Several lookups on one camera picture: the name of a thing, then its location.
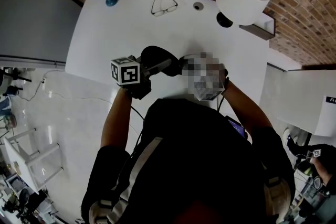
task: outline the tiled floor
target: tiled floor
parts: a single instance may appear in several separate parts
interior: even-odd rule
[[[21,96],[31,98],[45,72],[47,70],[38,69],[28,74],[33,82],[23,85]],[[276,95],[279,92],[281,74],[281,71],[267,67],[260,102],[280,134],[286,127],[276,117]],[[81,201],[99,149],[102,127],[116,91],[111,86],[65,72],[50,72],[45,77],[46,83],[41,84],[30,102],[19,97],[12,98],[12,109],[18,123],[14,132],[18,134],[32,127],[37,128],[34,136],[20,142],[21,146],[31,151],[36,147],[41,149],[50,143],[59,143],[61,154],[54,154],[52,161],[61,165],[64,171],[48,183],[47,188],[59,215],[67,222],[75,223],[74,220],[80,218]],[[142,125],[142,120],[136,113],[132,112],[131,118],[134,123],[130,128],[127,145],[129,152],[135,145]]]

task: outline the black shirt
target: black shirt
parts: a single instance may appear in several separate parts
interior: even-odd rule
[[[158,99],[146,115],[139,148],[156,136],[163,140],[140,170],[121,223],[172,223],[195,200],[224,219],[260,220],[265,216],[262,164],[287,181],[293,199],[292,167],[270,127],[254,130],[251,145],[213,109]],[[94,202],[111,200],[107,196],[128,158],[116,147],[100,149],[82,202],[85,222]]]

